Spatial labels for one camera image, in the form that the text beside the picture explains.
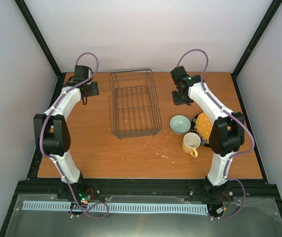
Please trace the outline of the grey wire dish rack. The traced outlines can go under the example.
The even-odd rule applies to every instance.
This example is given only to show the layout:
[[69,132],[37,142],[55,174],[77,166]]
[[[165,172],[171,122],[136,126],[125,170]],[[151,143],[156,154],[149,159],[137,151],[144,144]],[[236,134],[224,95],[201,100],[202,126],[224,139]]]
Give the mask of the grey wire dish rack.
[[109,113],[115,137],[154,136],[162,128],[154,74],[151,69],[109,75]]

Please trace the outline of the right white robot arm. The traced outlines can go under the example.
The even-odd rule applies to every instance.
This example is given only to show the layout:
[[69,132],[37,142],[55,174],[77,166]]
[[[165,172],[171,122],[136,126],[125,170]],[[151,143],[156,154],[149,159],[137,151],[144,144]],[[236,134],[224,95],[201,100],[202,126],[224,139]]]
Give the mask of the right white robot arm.
[[213,156],[204,184],[205,194],[212,198],[226,189],[230,159],[245,142],[244,116],[231,111],[214,97],[200,75],[189,75],[183,66],[172,69],[170,75],[176,86],[172,92],[174,104],[195,102],[212,123],[209,146]]

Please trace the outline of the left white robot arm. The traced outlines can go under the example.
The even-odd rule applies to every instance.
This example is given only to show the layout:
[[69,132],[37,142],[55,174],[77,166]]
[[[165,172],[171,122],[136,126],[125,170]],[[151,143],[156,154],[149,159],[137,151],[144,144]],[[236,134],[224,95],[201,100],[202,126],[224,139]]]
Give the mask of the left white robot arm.
[[68,192],[74,198],[82,198],[86,193],[84,184],[78,182],[80,170],[71,157],[71,136],[67,118],[74,106],[87,98],[99,94],[97,83],[91,82],[93,71],[88,66],[76,65],[74,75],[63,85],[62,91],[53,105],[43,114],[34,116],[35,144],[43,156],[50,158],[64,183],[70,183]]

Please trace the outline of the light green ceramic bowl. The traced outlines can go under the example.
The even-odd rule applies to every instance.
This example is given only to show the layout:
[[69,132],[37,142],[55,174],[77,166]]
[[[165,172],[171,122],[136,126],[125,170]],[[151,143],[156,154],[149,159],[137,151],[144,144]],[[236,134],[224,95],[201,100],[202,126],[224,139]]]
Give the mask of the light green ceramic bowl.
[[170,128],[176,134],[185,134],[190,130],[191,122],[183,115],[175,115],[170,119]]

